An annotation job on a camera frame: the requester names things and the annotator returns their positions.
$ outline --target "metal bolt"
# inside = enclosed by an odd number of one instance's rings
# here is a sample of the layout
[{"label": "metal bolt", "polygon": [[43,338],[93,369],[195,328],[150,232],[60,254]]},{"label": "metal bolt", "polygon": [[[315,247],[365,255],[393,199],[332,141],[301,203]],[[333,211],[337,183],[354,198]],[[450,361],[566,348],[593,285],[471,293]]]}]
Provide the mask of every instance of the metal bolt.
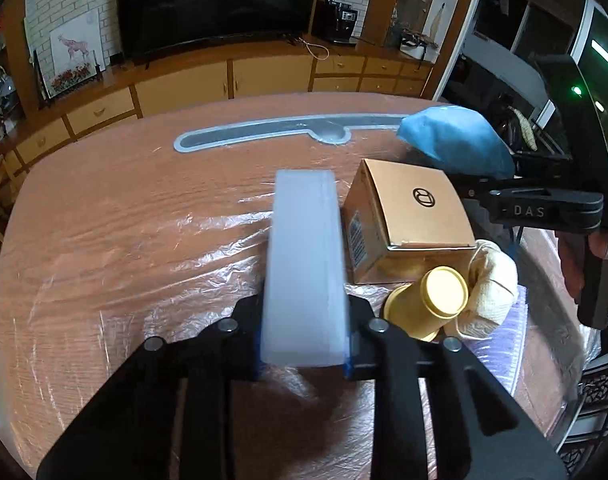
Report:
[{"label": "metal bolt", "polygon": [[462,350],[462,341],[456,337],[447,337],[444,341],[442,341],[442,344],[449,352],[459,352]]},{"label": "metal bolt", "polygon": [[383,333],[388,330],[388,322],[379,317],[374,317],[369,321],[369,328],[373,330],[373,332]]},{"label": "metal bolt", "polygon": [[164,340],[158,336],[149,337],[144,342],[144,349],[148,352],[157,352],[162,346],[164,346]]},{"label": "metal bolt", "polygon": [[222,332],[233,332],[238,329],[238,322],[232,317],[225,317],[218,323],[218,328],[222,330]]}]

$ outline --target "person's hand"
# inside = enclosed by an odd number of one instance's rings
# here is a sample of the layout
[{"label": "person's hand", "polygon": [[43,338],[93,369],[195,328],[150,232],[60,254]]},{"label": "person's hand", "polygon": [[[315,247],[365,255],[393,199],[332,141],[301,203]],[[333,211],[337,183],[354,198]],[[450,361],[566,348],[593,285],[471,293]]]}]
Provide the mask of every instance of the person's hand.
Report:
[{"label": "person's hand", "polygon": [[[579,260],[579,254],[574,251],[574,243],[568,233],[555,233],[558,237],[558,254],[559,261],[562,267],[562,275],[564,276],[564,284],[566,290],[575,301],[579,301],[582,289],[584,288],[584,271],[582,270],[584,263]],[[608,250],[608,234],[603,232],[593,233],[588,238],[591,253],[598,258],[606,256]]]}]

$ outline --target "brown box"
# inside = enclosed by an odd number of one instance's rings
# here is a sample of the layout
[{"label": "brown box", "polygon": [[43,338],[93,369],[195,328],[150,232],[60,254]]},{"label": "brown box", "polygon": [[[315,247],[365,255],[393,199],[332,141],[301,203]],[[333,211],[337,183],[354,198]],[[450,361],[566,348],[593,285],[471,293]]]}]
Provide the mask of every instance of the brown box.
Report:
[{"label": "brown box", "polygon": [[414,282],[444,265],[463,276],[475,238],[444,172],[365,158],[342,206],[353,283]]}]

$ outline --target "coffee machine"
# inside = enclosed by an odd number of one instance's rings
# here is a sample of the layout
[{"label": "coffee machine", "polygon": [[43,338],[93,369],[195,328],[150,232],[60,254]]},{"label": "coffee machine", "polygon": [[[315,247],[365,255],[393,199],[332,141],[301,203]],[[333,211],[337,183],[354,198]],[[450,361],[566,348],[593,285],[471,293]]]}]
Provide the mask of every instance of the coffee machine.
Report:
[{"label": "coffee machine", "polygon": [[334,0],[318,0],[313,17],[313,35],[330,43],[355,45],[357,40],[351,37],[357,10],[350,4],[341,4]]}]

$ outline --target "black tv screen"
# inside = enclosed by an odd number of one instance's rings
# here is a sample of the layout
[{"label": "black tv screen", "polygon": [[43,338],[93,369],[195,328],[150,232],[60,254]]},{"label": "black tv screen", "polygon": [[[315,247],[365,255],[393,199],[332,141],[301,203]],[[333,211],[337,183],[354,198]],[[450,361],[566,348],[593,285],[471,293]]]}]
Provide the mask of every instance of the black tv screen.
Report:
[{"label": "black tv screen", "polygon": [[313,0],[118,0],[126,57],[236,36],[301,33]]}]

